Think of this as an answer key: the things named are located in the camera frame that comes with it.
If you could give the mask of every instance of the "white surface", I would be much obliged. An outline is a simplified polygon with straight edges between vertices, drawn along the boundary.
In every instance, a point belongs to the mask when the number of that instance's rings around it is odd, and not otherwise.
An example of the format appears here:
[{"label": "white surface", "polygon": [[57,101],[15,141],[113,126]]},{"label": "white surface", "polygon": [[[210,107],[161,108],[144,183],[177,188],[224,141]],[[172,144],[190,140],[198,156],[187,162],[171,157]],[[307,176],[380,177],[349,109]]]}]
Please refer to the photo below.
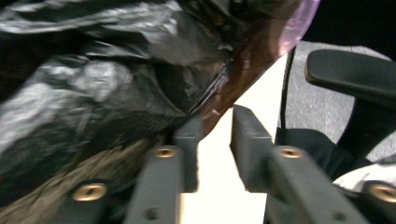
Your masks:
[{"label": "white surface", "polygon": [[[275,136],[286,57],[278,60],[237,102]],[[180,223],[261,224],[265,194],[248,193],[239,178],[231,140],[232,110],[198,146],[199,188],[182,195]]]}]

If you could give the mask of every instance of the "black plastic part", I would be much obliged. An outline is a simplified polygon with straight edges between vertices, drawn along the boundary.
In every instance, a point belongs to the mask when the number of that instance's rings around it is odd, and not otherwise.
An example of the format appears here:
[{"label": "black plastic part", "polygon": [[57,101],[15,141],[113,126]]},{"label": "black plastic part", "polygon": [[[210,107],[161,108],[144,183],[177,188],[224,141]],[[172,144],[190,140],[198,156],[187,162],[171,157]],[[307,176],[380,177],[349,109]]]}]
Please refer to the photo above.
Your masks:
[{"label": "black plastic part", "polygon": [[[172,157],[156,156],[159,149],[176,152]],[[123,224],[176,224],[183,190],[182,151],[177,147],[156,147],[148,154],[128,206]]]},{"label": "black plastic part", "polygon": [[306,80],[365,101],[396,108],[396,64],[371,56],[322,49],[309,54]]},{"label": "black plastic part", "polygon": [[[286,148],[298,150],[302,156],[285,157],[281,151]],[[269,169],[273,184],[297,211],[299,223],[368,223],[302,150],[275,147]]]},{"label": "black plastic part", "polygon": [[[102,184],[106,188],[106,194],[100,199],[93,201],[76,201],[73,194],[80,187],[90,184]],[[106,215],[106,208],[110,199],[110,188],[106,181],[90,180],[78,184],[66,195],[66,199],[59,208],[55,217],[49,224],[98,224]]]},{"label": "black plastic part", "polygon": [[172,145],[183,149],[184,192],[195,192],[198,189],[197,147],[203,138],[200,113],[187,120],[172,135]]},{"label": "black plastic part", "polygon": [[357,99],[346,129],[337,145],[355,155],[365,157],[395,130],[395,109]]},{"label": "black plastic part", "polygon": [[341,175],[372,164],[364,157],[337,146],[325,134],[310,129],[279,129],[278,146],[298,147],[309,154],[321,170],[335,180]]},{"label": "black plastic part", "polygon": [[264,163],[273,146],[271,135],[262,127],[253,112],[241,105],[234,105],[230,148],[248,191],[267,191]]},{"label": "black plastic part", "polygon": [[385,182],[368,181],[364,184],[362,190],[362,195],[366,202],[371,205],[372,210],[377,212],[377,216],[375,216],[377,220],[379,220],[379,217],[381,217],[384,219],[382,223],[396,223],[396,203],[386,202],[374,196],[374,194],[370,191],[370,188],[374,185],[387,186],[391,189],[396,188]]}]

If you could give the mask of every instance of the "black chair armrest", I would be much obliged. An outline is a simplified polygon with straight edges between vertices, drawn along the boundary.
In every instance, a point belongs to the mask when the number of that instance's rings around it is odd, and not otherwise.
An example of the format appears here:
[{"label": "black chair armrest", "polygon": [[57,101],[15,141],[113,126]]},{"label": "black chair armrest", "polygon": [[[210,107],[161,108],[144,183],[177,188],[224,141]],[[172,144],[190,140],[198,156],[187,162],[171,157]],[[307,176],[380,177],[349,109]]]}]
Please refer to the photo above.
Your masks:
[{"label": "black chair armrest", "polygon": [[309,54],[305,79],[313,85],[396,108],[396,63],[393,62],[322,49]]}]

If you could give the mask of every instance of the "metal bolt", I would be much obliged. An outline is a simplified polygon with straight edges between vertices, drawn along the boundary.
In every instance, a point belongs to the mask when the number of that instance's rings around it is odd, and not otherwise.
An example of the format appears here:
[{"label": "metal bolt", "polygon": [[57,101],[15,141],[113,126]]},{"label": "metal bolt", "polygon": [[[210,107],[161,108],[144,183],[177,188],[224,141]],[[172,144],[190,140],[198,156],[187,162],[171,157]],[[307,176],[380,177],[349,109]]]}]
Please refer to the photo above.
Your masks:
[{"label": "metal bolt", "polygon": [[280,151],[280,154],[287,158],[300,158],[303,153],[297,149],[285,148]]},{"label": "metal bolt", "polygon": [[396,189],[391,188],[386,185],[372,185],[370,187],[370,192],[377,198],[388,202],[388,203],[396,203]]},{"label": "metal bolt", "polygon": [[73,193],[73,199],[76,201],[95,201],[107,193],[107,187],[104,184],[84,185]]},{"label": "metal bolt", "polygon": [[170,158],[176,155],[176,152],[172,148],[160,148],[155,152],[155,156],[158,158]]}]

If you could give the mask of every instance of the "plastic bag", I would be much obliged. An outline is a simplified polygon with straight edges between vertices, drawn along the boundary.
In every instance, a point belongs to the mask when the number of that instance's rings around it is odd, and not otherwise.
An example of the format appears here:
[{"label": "plastic bag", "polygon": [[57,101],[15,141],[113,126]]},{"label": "plastic bag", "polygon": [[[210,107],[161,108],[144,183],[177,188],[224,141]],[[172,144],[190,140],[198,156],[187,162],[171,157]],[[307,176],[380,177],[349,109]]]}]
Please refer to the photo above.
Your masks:
[{"label": "plastic bag", "polygon": [[304,33],[313,14],[300,20],[301,8],[314,12],[318,2],[301,2],[21,0],[4,7],[0,206],[100,151],[172,130],[200,108],[208,133]]}]

